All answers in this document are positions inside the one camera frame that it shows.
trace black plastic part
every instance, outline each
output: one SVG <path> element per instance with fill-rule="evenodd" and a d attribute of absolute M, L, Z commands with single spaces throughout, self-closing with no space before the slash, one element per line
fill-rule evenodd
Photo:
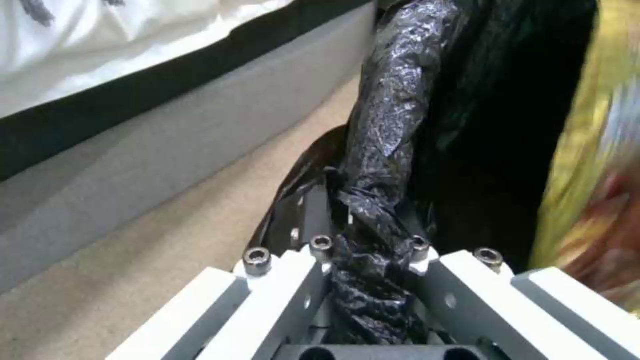
<path fill-rule="evenodd" d="M 319 235 L 333 236 L 331 209 L 326 186 L 315 185 L 303 196 L 301 205 L 302 222 L 300 225 L 300 244 L 308 244 L 312 238 Z"/>
<path fill-rule="evenodd" d="M 285 345 L 273 360 L 486 360 L 474 347 Z"/>

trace gray panel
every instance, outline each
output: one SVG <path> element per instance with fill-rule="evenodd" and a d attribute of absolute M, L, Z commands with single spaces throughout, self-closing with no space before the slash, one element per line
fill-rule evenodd
<path fill-rule="evenodd" d="M 304 119 L 361 62 L 374 13 L 345 14 L 0 184 L 0 293 Z"/>

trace hex socket bolt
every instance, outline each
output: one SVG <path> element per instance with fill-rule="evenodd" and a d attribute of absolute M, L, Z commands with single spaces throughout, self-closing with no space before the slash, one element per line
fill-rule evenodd
<path fill-rule="evenodd" d="M 500 252 L 488 247 L 481 247 L 474 251 L 474 256 L 496 274 L 500 273 L 500 267 L 504 263 L 504 258 Z"/>
<path fill-rule="evenodd" d="M 264 247 L 252 247 L 244 253 L 243 263 L 247 275 L 263 276 L 271 270 L 271 253 Z"/>
<path fill-rule="evenodd" d="M 413 255 L 411 256 L 411 261 L 417 263 L 419 261 L 426 260 L 429 257 L 429 249 L 431 248 L 431 244 L 427 241 L 427 239 L 421 237 L 420 235 L 413 235 Z"/>
<path fill-rule="evenodd" d="M 333 240 L 327 235 L 318 235 L 309 242 L 309 250 L 318 261 L 331 261 L 333 253 Z"/>

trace yellow fabric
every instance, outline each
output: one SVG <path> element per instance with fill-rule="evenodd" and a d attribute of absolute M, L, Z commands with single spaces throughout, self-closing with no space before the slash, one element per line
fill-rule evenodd
<path fill-rule="evenodd" d="M 567 264 L 612 221 L 600 219 L 576 226 L 603 172 L 618 160 L 615 144 L 603 144 L 600 139 L 612 94 L 640 75 L 640 0 L 600 0 L 599 5 L 582 79 L 540 208 L 531 260 L 534 268 Z M 561 254 L 563 247 L 572 250 Z M 625 307 L 639 313 L 638 297 Z"/>

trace hole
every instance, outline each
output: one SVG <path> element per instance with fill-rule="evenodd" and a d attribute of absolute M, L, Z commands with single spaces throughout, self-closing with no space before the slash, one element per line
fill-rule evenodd
<path fill-rule="evenodd" d="M 312 347 L 300 355 L 300 360 L 335 360 L 335 356 L 325 348 Z"/>
<path fill-rule="evenodd" d="M 307 297 L 305 297 L 305 310 L 307 310 L 309 306 L 311 306 L 311 295 L 307 295 Z"/>
<path fill-rule="evenodd" d="M 415 246 L 425 246 L 427 245 L 427 240 L 425 240 L 420 235 L 413 235 L 413 244 Z"/>
<path fill-rule="evenodd" d="M 455 309 L 456 306 L 458 305 L 458 301 L 456 300 L 456 297 L 453 296 L 452 293 L 448 293 L 444 296 L 444 303 L 447 304 L 447 307 L 449 309 Z"/>
<path fill-rule="evenodd" d="M 480 358 L 465 348 L 454 348 L 444 354 L 444 360 L 480 360 Z"/>
<path fill-rule="evenodd" d="M 497 261 L 498 259 L 498 255 L 494 252 L 491 251 L 489 249 L 481 249 L 479 251 L 480 256 L 482 256 L 485 259 L 489 259 L 491 261 Z"/>
<path fill-rule="evenodd" d="M 316 244 L 321 245 L 321 246 L 327 246 L 329 245 L 329 239 L 322 237 L 322 238 L 316 238 Z"/>
<path fill-rule="evenodd" d="M 333 246 L 331 238 L 326 235 L 316 236 L 315 238 L 311 239 L 311 242 L 313 242 L 314 247 L 319 249 L 328 249 Z"/>
<path fill-rule="evenodd" d="M 249 258 L 256 261 L 264 260 L 266 257 L 267 254 L 265 254 L 263 250 L 254 250 L 249 254 Z"/>

